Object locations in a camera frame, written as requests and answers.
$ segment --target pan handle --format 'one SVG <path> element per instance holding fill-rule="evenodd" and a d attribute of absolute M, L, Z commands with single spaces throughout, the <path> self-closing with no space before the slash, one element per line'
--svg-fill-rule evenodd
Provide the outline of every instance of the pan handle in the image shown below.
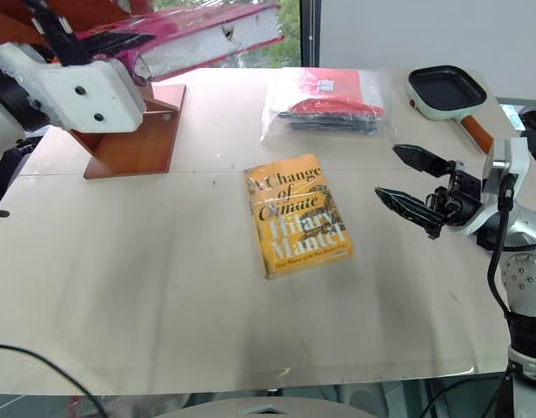
<path fill-rule="evenodd" d="M 469 132 L 469 135 L 473 137 L 479 148 L 483 150 L 485 154 L 488 154 L 492 143 L 494 142 L 494 138 L 483 129 L 479 122 L 477 122 L 477 119 L 468 115 L 461 119 L 461 124 L 466 128 L 467 132 Z"/>

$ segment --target yellow book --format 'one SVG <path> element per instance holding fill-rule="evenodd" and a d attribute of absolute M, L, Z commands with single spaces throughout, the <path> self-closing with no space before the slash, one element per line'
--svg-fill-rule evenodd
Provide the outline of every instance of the yellow book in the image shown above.
<path fill-rule="evenodd" d="M 348 257 L 353 246 L 314 154 L 244 171 L 265 276 Z"/>

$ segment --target wall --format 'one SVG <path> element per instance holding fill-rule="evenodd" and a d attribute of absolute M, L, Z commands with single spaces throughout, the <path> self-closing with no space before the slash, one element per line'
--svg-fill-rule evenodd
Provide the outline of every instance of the wall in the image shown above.
<path fill-rule="evenodd" d="M 322 0 L 320 65 L 477 70 L 536 100 L 536 0 Z"/>

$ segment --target table surface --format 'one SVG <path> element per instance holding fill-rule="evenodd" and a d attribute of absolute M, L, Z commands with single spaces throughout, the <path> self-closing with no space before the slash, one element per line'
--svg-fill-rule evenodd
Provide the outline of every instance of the table surface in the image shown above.
<path fill-rule="evenodd" d="M 294 134 L 259 142 L 271 70 L 204 69 L 186 83 L 167 174 L 85 180 L 89 156 L 52 128 L 3 198 L 0 341 L 29 347 L 98 394 L 160 394 L 499 371 L 508 333 L 486 286 L 489 256 L 444 230 L 436 241 L 388 211 L 381 185 L 423 198 L 439 183 L 402 165 L 394 143 L 485 156 L 452 121 L 389 85 L 396 131 Z M 516 133 L 491 98 L 475 113 Z M 318 155 L 356 252 L 263 278 L 241 171 Z M 536 165 L 520 194 L 536 210 Z M 0 393 L 68 394 L 45 366 L 0 352 Z"/>

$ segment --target black cable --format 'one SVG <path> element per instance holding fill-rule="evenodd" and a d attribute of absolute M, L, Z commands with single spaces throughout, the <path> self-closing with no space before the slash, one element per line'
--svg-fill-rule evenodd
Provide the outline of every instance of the black cable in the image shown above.
<path fill-rule="evenodd" d="M 58 372 L 60 375 L 62 375 L 67 381 L 69 381 L 73 386 L 77 387 L 78 390 L 80 390 L 82 393 L 84 393 L 86 396 L 88 396 L 88 399 L 94 404 L 94 407 L 96 407 L 96 410 L 98 411 L 99 415 L 102 418 L 108 418 L 107 413 L 105 412 L 104 407 L 98 400 L 96 396 L 94 396 L 87 388 L 85 388 L 81 383 L 76 381 L 73 377 L 71 377 L 67 372 L 62 370 L 59 366 L 56 366 L 51 361 L 46 359 L 45 357 L 41 356 L 40 354 L 34 353 L 33 351 L 27 350 L 25 348 L 15 347 L 15 346 L 7 346 L 5 344 L 0 344 L 0 349 L 2 350 L 8 350 L 8 351 L 14 351 L 17 353 L 27 354 L 30 357 L 33 357 L 35 359 L 40 360 L 42 363 L 46 364 L 47 366 L 51 367 L 53 370 Z"/>
<path fill-rule="evenodd" d="M 483 414 L 480 416 L 480 418 L 486 418 L 489 412 L 491 412 L 492 407 L 494 406 L 494 402 L 496 401 L 496 396 L 498 396 L 498 389 L 492 394 L 491 400 L 486 405 L 485 411 L 483 411 Z"/>
<path fill-rule="evenodd" d="M 509 253 L 517 253 L 519 251 L 533 251 L 536 250 L 536 244 L 529 244 L 528 246 L 505 246 L 504 251 Z"/>
<path fill-rule="evenodd" d="M 502 308 L 504 315 L 508 315 L 510 313 L 510 310 L 508 309 L 506 303 L 504 303 L 502 297 L 500 296 L 500 293 L 498 292 L 498 288 L 496 287 L 496 281 L 494 280 L 494 275 L 500 262 L 500 256 L 502 255 L 502 248 L 504 247 L 504 240 L 506 239 L 506 231 L 508 229 L 509 219 L 510 210 L 507 208 L 501 209 L 499 228 L 496 235 L 496 242 L 494 243 L 494 250 L 492 251 L 491 262 L 488 265 L 488 272 L 486 274 L 486 281 L 488 282 L 488 287 L 491 289 L 492 296 Z"/>
<path fill-rule="evenodd" d="M 428 402 L 428 404 L 426 405 L 426 408 L 423 409 L 423 412 L 421 412 L 421 415 L 420 415 L 420 418 L 424 418 L 426 414 L 429 413 L 429 411 L 431 410 L 431 408 L 434 406 L 434 404 L 442 397 L 444 396 L 447 392 L 449 392 L 450 390 L 458 387 L 458 386 L 461 386 L 465 383 L 468 383 L 468 382 L 475 382 L 475 381 L 497 381 L 499 379 L 498 376 L 480 376 L 480 377 L 469 377 L 467 379 L 464 379 L 463 381 L 456 381 L 455 383 L 453 383 L 452 385 L 450 386 L 447 386 L 445 387 L 444 389 L 442 389 L 440 392 L 438 392 L 437 394 L 434 395 L 434 397 Z"/>

